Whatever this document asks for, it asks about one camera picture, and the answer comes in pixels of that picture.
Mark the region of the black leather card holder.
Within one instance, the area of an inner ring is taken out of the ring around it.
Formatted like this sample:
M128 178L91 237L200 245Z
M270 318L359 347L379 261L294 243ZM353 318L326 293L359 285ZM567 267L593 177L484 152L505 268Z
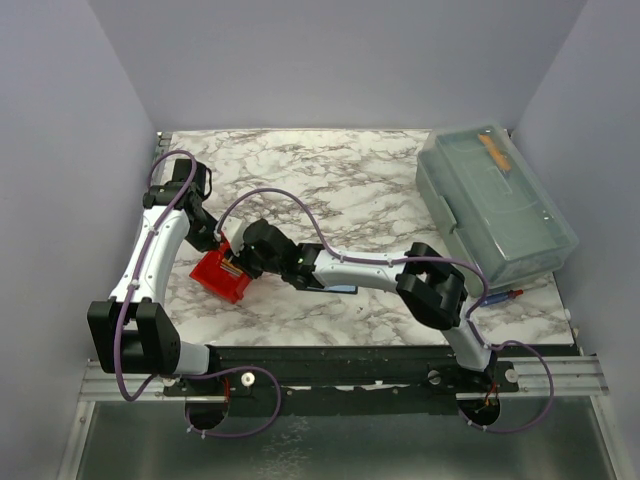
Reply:
M292 286L299 291L315 292L315 293L335 293L344 295L356 295L359 287L356 285L338 284L323 285L317 280L296 280Z

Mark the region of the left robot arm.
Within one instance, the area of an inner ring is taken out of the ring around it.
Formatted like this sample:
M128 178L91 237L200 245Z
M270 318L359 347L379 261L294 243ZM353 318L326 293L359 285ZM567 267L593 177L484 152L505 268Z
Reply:
M164 310L180 246L188 243L206 253L220 245L217 220L203 208L210 193L210 169L183 151L171 179L144 194L141 229L124 274L108 298L92 302L87 312L104 372L187 375L201 395L220 387L222 372L213 350L182 341Z

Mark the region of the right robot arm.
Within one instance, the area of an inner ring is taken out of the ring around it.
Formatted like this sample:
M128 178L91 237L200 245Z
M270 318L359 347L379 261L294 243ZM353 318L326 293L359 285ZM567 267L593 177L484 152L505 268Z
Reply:
M261 219L229 240L231 263L250 278L277 275L299 291L353 292L360 288L398 295L414 319L442 333L453 349L460 379L480 392L496 380L489 347L462 308L468 293L460 262L447 260L424 243L399 253L331 253L327 246L296 243Z

